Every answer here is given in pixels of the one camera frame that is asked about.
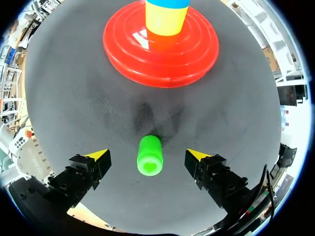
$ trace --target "white machine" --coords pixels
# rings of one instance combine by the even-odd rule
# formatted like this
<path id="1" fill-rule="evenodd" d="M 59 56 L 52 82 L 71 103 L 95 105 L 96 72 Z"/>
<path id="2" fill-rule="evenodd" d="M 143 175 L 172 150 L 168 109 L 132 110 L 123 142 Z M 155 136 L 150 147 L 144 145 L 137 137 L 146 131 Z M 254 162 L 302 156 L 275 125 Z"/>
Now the white machine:
<path id="1" fill-rule="evenodd" d="M 47 177 L 54 174 L 30 127 L 21 128 L 15 133 L 0 121 L 0 149 L 6 155 L 4 159 L 0 157 L 0 164 L 3 160 L 11 163 L 0 173 L 1 186 L 17 178 L 27 179 L 31 176 L 45 183 Z"/>
<path id="2" fill-rule="evenodd" d="M 16 154 L 16 152 L 32 137 L 32 135 L 32 131 L 28 127 L 22 128 L 10 143 L 10 152 Z"/>

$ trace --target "white wall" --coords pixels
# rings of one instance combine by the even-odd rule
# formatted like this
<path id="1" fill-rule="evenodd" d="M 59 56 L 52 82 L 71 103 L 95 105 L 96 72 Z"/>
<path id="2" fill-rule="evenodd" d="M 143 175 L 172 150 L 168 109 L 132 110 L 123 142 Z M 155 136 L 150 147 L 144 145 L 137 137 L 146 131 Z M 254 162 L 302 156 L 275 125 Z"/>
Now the white wall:
<path id="1" fill-rule="evenodd" d="M 282 143 L 290 148 L 297 148 L 297 152 L 291 167 L 287 169 L 287 174 L 294 177 L 291 188 L 294 187 L 297 177 L 304 163 L 306 152 L 310 144 L 312 129 L 312 105 L 310 99 L 298 104 L 297 107 L 289 107 L 287 119 L 289 127 L 283 131 Z"/>

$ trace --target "screw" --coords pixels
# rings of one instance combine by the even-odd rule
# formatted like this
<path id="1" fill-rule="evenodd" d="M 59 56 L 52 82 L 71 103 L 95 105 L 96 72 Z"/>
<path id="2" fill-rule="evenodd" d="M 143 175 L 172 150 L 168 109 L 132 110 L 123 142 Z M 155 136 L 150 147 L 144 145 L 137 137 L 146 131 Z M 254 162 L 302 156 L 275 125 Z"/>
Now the screw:
<path id="1" fill-rule="evenodd" d="M 235 187 L 234 187 L 234 185 L 232 185 L 232 184 L 230 184 L 230 185 L 228 185 L 227 186 L 227 190 L 233 190 Z"/>
<path id="2" fill-rule="evenodd" d="M 20 194 L 20 199 L 24 200 L 26 198 L 25 194 L 21 193 Z"/>
<path id="3" fill-rule="evenodd" d="M 66 185 L 65 183 L 62 183 L 62 184 L 60 185 L 60 188 L 61 188 L 62 190 L 67 190 L 67 189 L 68 189 L 68 187 L 67 187 L 67 185 Z"/>
<path id="4" fill-rule="evenodd" d="M 33 193 L 35 192 L 35 190 L 32 189 L 32 188 L 28 188 L 28 192 L 31 193 L 31 194 L 33 194 Z"/>
<path id="5" fill-rule="evenodd" d="M 66 167 L 65 167 L 65 171 L 66 171 L 66 172 L 70 172 L 70 171 L 71 171 L 71 167 L 70 167 L 70 166 L 66 166 Z"/>
<path id="6" fill-rule="evenodd" d="M 77 170 L 77 171 L 76 171 L 76 174 L 77 174 L 78 176 L 82 176 L 82 175 L 83 175 L 83 173 L 82 173 L 81 170 Z"/>

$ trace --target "red plastic disc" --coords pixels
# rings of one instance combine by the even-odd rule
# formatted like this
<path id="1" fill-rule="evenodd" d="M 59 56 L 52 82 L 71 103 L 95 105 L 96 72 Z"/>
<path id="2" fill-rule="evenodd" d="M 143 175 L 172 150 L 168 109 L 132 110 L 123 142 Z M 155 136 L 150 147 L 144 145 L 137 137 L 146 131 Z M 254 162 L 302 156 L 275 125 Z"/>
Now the red plastic disc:
<path id="1" fill-rule="evenodd" d="M 189 7 L 182 31 L 159 36 L 146 29 L 145 1 L 133 2 L 108 21 L 103 44 L 113 66 L 143 85 L 174 88 L 202 78 L 214 65 L 219 41 L 209 21 Z"/>

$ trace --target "green object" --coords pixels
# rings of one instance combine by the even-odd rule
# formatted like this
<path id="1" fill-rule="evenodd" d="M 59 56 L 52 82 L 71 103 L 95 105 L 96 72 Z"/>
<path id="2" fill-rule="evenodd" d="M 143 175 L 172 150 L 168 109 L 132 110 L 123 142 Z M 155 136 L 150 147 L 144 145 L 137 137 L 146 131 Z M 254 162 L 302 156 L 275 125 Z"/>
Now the green object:
<path id="1" fill-rule="evenodd" d="M 139 144 L 137 167 L 145 176 L 155 176 L 163 169 L 162 144 L 158 137 L 147 135 Z"/>

